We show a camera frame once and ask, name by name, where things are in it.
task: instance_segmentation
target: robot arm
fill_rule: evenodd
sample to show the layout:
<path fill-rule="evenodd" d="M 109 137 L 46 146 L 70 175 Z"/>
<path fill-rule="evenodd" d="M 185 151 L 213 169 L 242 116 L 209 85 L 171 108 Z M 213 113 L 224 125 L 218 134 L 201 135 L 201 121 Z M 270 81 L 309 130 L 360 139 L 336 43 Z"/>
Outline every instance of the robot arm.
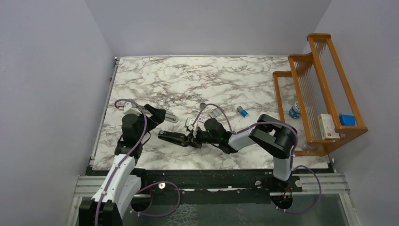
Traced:
<path fill-rule="evenodd" d="M 259 125 L 238 133 L 226 131 L 215 118 L 205 122 L 206 131 L 196 125 L 190 128 L 189 123 L 186 122 L 186 128 L 190 131 L 189 135 L 160 131 L 158 138 L 184 147 L 201 148 L 202 144 L 212 144 L 228 154 L 236 153 L 246 146 L 258 144 L 274 157 L 273 176 L 280 181 L 288 181 L 292 174 L 291 149 L 296 142 L 296 130 L 266 114 L 262 114 L 257 122 Z"/>
<path fill-rule="evenodd" d="M 99 225 L 121 226 L 122 217 L 125 214 L 133 196 L 146 186 L 146 182 L 138 175 L 131 175 L 143 150 L 139 143 L 131 152 L 132 148 L 140 140 L 144 130 L 144 117 L 147 120 L 146 132 L 150 132 L 165 120 L 166 110 L 156 109 L 145 105 L 146 111 L 151 117 L 139 113 L 125 113 L 122 118 L 122 135 L 115 148 L 115 157 L 112 167 L 101 185 L 100 189 L 91 200 L 82 201 L 79 207 L 79 225 L 93 225 L 96 213 L 98 213 Z"/>

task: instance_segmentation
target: wooden rack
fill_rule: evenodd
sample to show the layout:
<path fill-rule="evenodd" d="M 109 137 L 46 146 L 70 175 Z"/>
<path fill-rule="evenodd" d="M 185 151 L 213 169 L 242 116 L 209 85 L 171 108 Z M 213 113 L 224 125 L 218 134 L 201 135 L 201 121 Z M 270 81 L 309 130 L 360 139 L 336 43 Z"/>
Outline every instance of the wooden rack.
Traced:
<path fill-rule="evenodd" d="M 307 150 L 296 150 L 296 155 L 324 156 L 367 132 L 353 97 L 345 72 L 338 58 L 330 34 L 312 33 L 307 40 L 311 52 L 288 56 L 291 71 L 274 72 L 280 120 L 285 121 L 278 77 L 293 79 L 301 109 Z M 318 123 L 321 113 L 330 114 L 339 139 L 322 140 Z M 355 117 L 355 126 L 343 126 L 339 113 Z"/>

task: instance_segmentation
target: blue cap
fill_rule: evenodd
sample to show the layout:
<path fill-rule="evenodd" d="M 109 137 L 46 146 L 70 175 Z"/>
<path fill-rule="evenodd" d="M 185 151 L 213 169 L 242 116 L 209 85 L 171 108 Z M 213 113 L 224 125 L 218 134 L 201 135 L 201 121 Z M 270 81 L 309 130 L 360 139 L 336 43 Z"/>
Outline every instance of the blue cap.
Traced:
<path fill-rule="evenodd" d="M 355 116 L 342 114 L 339 116 L 339 121 L 343 126 L 354 126 L 356 124 Z"/>
<path fill-rule="evenodd" d="M 242 111 L 240 112 L 240 114 L 242 115 L 242 117 L 245 117 L 248 113 L 247 113 L 245 110 L 242 110 Z"/>

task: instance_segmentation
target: white wall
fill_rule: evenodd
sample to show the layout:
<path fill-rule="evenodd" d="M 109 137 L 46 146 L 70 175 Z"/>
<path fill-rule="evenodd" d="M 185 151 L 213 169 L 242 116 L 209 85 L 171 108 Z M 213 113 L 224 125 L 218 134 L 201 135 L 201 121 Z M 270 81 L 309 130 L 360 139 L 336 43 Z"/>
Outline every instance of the white wall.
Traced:
<path fill-rule="evenodd" d="M 83 0 L 1 1 L 1 225 L 65 225 L 113 62 Z"/>
<path fill-rule="evenodd" d="M 332 0 L 315 31 L 332 35 L 369 129 L 332 153 L 365 226 L 399 220 L 398 12 L 397 0 Z"/>
<path fill-rule="evenodd" d="M 301 53 L 331 0 L 85 0 L 116 56 Z"/>

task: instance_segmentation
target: marble tabletop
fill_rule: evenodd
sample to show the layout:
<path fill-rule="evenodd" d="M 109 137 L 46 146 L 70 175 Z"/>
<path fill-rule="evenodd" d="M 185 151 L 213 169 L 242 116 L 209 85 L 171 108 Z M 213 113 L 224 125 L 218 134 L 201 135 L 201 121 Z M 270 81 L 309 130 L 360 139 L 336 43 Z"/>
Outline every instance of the marble tabletop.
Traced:
<path fill-rule="evenodd" d="M 179 122 L 165 121 L 151 131 L 151 140 L 144 145 L 136 167 L 148 170 L 230 170 L 273 169 L 273 157 L 258 145 L 225 154 L 221 150 L 203 145 L 201 149 L 181 147 L 158 139 L 160 130 L 187 134 L 184 122 L 195 118 L 200 103 L 221 106 L 234 130 L 244 128 L 265 113 L 279 118 L 273 83 L 273 71 L 289 71 L 286 56 L 156 56 L 121 57 L 106 110 L 93 170 L 109 170 L 121 131 L 123 112 L 113 103 L 120 98 L 135 99 L 140 105 L 150 104 L 166 109 L 179 118 Z M 295 101 L 292 81 L 280 81 L 283 106 L 287 113 Z M 241 105 L 247 112 L 242 117 L 235 109 Z M 299 144 L 305 145 L 303 127 L 299 121 L 286 117 L 298 130 Z M 226 120 L 218 116 L 226 129 Z M 294 158 L 294 166 L 327 168 L 326 157 Z"/>

